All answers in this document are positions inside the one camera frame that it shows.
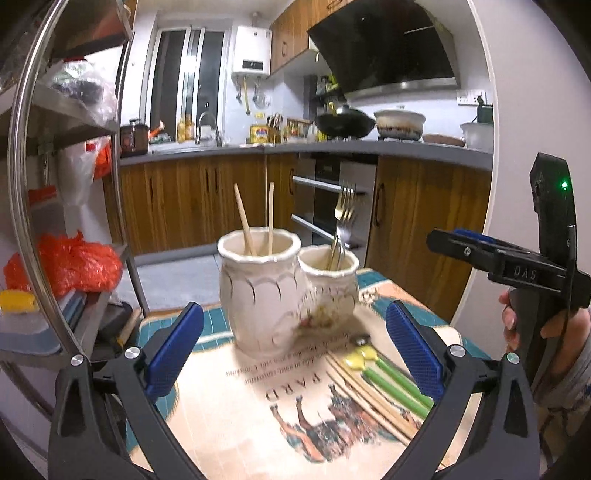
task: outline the white container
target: white container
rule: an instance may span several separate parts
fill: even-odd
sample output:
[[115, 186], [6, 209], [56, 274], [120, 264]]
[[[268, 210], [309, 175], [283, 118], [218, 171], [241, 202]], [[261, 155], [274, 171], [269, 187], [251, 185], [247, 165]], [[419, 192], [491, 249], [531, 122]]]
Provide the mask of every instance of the white container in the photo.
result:
[[271, 73], [272, 36], [271, 30], [266, 28], [243, 25], [238, 27], [232, 73], [240, 76], [268, 77]]
[[423, 136], [425, 116], [402, 109], [374, 112], [378, 135], [399, 140], [420, 140]]
[[[267, 247], [268, 228], [251, 228], [258, 252]], [[293, 345], [300, 324], [299, 309], [307, 292], [297, 254], [300, 238], [273, 230], [273, 254], [244, 255], [242, 230], [220, 238], [222, 257], [220, 300], [237, 347], [253, 358], [272, 358]]]
[[309, 292], [300, 306], [303, 332], [331, 333], [343, 326], [353, 315], [359, 301], [357, 269], [359, 260], [345, 252], [340, 269], [325, 270], [330, 245], [313, 245], [300, 251], [298, 260], [309, 284]]
[[461, 124], [464, 132], [466, 148], [493, 153], [495, 148], [495, 127], [489, 124], [469, 123]]

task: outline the gray floor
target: gray floor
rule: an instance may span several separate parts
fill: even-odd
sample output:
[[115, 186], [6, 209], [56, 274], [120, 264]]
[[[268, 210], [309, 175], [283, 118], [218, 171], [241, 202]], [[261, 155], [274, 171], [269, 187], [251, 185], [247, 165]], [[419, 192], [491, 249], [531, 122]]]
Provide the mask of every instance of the gray floor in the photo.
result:
[[[207, 255], [138, 267], [150, 310], [182, 308], [190, 301], [219, 302], [221, 265], [219, 255]], [[133, 308], [138, 306], [127, 270], [124, 270], [117, 294]]]

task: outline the wok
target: wok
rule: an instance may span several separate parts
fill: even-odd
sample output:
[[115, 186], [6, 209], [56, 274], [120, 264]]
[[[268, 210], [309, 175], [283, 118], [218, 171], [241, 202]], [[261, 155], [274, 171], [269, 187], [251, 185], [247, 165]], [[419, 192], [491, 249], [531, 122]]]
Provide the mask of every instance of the wok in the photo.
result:
[[314, 122], [318, 130], [333, 138], [363, 138], [375, 127], [373, 118], [349, 105], [343, 105], [333, 113], [318, 115]]

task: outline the white pot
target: white pot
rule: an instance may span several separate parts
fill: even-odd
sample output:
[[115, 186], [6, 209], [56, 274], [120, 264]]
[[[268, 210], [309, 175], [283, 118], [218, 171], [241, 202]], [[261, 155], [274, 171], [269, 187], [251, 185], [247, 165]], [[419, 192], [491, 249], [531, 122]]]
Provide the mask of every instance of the white pot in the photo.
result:
[[[268, 228], [251, 228], [255, 249], [267, 247]], [[273, 230], [273, 254], [244, 255], [242, 230], [220, 238], [220, 301], [237, 347], [253, 358], [287, 352], [298, 335], [298, 304], [307, 291], [297, 254], [300, 238]]]
[[460, 128], [466, 138], [466, 148], [493, 153], [495, 146], [495, 127], [477, 122], [461, 124]]
[[374, 116], [380, 137], [420, 140], [423, 136], [426, 119], [421, 113], [390, 109], [374, 112]]
[[300, 251], [298, 260], [309, 284], [300, 305], [301, 329], [330, 333], [347, 323], [359, 301], [357, 269], [359, 260], [350, 251], [337, 271], [327, 271], [330, 245], [313, 245]]

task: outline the window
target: window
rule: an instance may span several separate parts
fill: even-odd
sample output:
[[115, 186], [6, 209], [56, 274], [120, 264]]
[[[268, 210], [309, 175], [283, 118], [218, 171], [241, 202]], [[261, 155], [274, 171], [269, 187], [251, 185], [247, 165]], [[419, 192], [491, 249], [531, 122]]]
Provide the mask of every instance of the window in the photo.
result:
[[[197, 124], [205, 111], [219, 118], [224, 38], [223, 31], [205, 28], [158, 31], [146, 102], [150, 130], [163, 121], [165, 132], [176, 140], [180, 118], [191, 118]], [[204, 124], [212, 123], [211, 118], [204, 119]]]

